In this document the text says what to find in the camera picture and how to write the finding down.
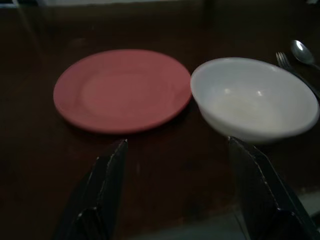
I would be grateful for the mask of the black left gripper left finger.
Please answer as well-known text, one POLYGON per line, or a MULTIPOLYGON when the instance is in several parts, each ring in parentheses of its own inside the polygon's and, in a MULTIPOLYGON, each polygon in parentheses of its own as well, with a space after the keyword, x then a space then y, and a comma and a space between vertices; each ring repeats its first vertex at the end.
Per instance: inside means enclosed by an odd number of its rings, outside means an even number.
POLYGON ((57 222, 54 240, 110 240, 121 201, 128 141, 111 144, 77 183, 57 222))

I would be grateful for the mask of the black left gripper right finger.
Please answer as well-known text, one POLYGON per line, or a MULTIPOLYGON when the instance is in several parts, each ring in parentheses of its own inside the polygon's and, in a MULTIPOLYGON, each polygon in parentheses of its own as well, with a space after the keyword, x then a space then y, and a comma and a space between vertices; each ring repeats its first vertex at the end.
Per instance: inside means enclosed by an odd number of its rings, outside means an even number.
POLYGON ((320 232, 291 187, 255 146, 228 138, 239 206, 252 240, 318 240, 320 232))

